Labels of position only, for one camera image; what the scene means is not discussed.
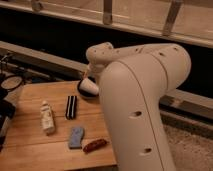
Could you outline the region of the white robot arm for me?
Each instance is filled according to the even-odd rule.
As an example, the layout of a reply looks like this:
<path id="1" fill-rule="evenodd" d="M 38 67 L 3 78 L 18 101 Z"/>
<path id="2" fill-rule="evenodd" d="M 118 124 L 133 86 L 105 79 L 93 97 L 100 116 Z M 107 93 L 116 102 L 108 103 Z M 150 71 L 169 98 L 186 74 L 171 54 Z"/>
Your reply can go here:
<path id="1" fill-rule="evenodd" d="M 119 171 L 176 171 L 159 101 L 188 77 L 191 59 L 178 44 L 87 49 Z"/>

